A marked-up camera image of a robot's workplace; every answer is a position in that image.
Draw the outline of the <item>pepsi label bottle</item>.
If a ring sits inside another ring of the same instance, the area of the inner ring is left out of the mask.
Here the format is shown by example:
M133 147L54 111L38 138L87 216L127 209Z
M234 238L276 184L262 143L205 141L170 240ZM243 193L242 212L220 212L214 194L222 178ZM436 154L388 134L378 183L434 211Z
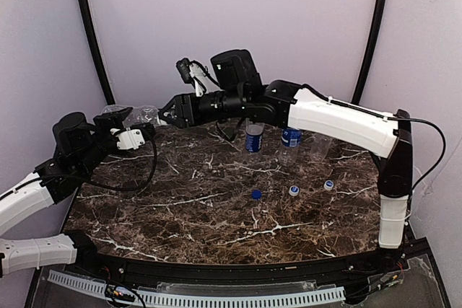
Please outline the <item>pepsi label bottle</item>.
M251 154L261 151L263 143L264 124L256 123L250 119L245 124L245 149Z

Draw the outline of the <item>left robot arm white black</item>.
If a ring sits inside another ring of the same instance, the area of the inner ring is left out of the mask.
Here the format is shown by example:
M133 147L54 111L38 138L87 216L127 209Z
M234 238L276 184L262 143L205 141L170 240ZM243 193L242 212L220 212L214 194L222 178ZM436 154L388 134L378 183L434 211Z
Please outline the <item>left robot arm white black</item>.
M94 117L89 123L82 112L65 115L52 128L56 141L53 157L38 165L21 182L1 194L1 232L5 233L38 211L73 195L83 184L108 189L91 179L94 170L110 154L136 150L154 141L154 123L126 122L132 107ZM1 275L48 265L90 261L97 248L82 231L53 237L1 240Z

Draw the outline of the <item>clear plastic bottle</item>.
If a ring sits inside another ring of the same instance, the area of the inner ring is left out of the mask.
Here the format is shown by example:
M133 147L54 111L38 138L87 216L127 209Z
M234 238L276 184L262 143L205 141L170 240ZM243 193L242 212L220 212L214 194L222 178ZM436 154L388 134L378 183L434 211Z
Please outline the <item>clear plastic bottle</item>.
M310 147L310 160L312 162L322 162L331 147L332 138L321 133L313 134L313 142Z

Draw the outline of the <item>white blue bottle cap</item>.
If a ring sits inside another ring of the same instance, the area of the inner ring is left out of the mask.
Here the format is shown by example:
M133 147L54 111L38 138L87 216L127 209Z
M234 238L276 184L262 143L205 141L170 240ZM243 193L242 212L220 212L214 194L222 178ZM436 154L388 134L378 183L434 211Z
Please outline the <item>white blue bottle cap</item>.
M325 190L332 190L333 188L334 188L334 183L331 180L327 180L324 182Z

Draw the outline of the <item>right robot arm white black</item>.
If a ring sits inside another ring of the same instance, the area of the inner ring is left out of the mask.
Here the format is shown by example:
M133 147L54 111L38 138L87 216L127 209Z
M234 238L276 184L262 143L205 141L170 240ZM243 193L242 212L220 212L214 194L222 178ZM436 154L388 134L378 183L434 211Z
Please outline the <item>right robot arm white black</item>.
M378 245L397 249L404 236L411 196L413 145L410 116L386 113L328 97L308 84L275 80L263 84L251 54L234 49L211 59L219 90L178 94L159 117L178 128L229 118L247 118L279 128L320 133L378 158L380 231Z

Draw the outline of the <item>blue label water bottle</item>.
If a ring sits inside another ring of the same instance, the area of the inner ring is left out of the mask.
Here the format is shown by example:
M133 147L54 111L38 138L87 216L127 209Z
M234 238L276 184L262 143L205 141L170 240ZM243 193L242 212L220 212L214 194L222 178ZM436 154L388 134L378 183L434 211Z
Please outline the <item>blue label water bottle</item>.
M302 139L302 131L293 128L282 130L279 162L283 166L291 166L297 160L298 150Z

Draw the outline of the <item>solid blue bottle cap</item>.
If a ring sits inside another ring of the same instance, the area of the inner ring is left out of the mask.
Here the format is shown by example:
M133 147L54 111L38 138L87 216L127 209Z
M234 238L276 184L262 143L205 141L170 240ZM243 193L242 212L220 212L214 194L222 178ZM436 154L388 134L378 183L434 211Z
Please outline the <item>solid blue bottle cap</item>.
M253 200L260 200L262 197L262 192L260 190L252 190L251 198Z

